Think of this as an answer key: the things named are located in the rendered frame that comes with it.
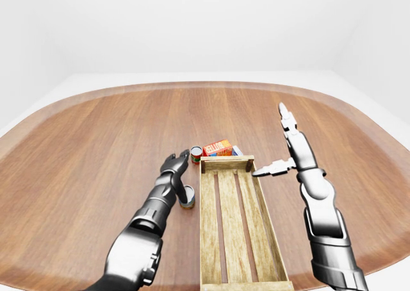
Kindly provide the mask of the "red and green tin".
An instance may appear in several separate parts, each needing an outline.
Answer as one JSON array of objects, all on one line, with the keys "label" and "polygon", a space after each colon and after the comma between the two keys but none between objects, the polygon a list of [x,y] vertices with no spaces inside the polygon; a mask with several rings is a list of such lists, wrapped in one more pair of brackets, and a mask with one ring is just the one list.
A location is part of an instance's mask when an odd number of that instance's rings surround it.
[{"label": "red and green tin", "polygon": [[203,154],[202,147],[197,146],[197,145],[193,146],[190,150],[190,157],[191,157],[192,163],[198,165],[201,160],[202,154]]}]

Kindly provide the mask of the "orange butter box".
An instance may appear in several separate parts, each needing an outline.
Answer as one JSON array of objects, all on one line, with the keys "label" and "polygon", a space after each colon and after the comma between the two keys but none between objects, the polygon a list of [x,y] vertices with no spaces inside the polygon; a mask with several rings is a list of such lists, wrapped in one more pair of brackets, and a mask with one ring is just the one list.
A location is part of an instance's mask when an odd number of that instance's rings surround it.
[{"label": "orange butter box", "polygon": [[233,146],[228,140],[225,139],[205,145],[202,150],[203,156],[231,156],[233,152]]}]

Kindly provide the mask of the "blue and white tin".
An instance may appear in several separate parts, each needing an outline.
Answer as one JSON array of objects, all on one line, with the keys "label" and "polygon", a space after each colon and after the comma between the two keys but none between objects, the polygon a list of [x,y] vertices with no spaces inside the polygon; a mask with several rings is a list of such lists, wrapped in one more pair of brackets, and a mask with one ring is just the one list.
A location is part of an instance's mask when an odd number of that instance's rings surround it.
[{"label": "blue and white tin", "polygon": [[195,190],[190,185],[185,185],[184,190],[186,192],[187,202],[182,203],[179,201],[179,204],[184,209],[191,209],[195,206]]}]

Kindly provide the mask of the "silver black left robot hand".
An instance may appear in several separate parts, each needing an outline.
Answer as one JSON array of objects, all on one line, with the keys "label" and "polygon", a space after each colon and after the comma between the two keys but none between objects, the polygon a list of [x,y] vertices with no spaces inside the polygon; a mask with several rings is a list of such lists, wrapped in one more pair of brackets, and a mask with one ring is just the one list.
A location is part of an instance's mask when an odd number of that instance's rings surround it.
[{"label": "silver black left robot hand", "polygon": [[174,153],[168,156],[160,168],[160,176],[164,177],[168,184],[171,184],[179,201],[182,204],[188,203],[188,198],[185,191],[185,186],[181,180],[181,176],[188,168],[188,159],[190,151],[185,149],[177,157]]}]

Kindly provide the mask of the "wooden slat tray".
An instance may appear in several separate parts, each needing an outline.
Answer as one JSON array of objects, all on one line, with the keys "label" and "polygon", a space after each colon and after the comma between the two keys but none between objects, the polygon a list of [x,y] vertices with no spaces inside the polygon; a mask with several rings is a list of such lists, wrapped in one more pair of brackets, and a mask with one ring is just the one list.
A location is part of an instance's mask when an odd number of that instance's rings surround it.
[{"label": "wooden slat tray", "polygon": [[295,291],[253,156],[200,162],[200,290]]}]

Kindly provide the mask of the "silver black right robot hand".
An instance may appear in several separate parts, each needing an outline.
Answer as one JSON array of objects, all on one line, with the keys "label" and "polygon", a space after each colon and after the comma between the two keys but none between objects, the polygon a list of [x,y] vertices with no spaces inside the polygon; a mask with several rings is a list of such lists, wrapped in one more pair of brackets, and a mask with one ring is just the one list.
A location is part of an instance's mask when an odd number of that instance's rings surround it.
[{"label": "silver black right robot hand", "polygon": [[297,169],[300,172],[318,167],[313,150],[306,136],[298,130],[293,114],[282,102],[279,103],[278,108],[290,158],[273,161],[270,165],[255,170],[252,173],[254,177],[276,176],[287,173],[290,169]]}]

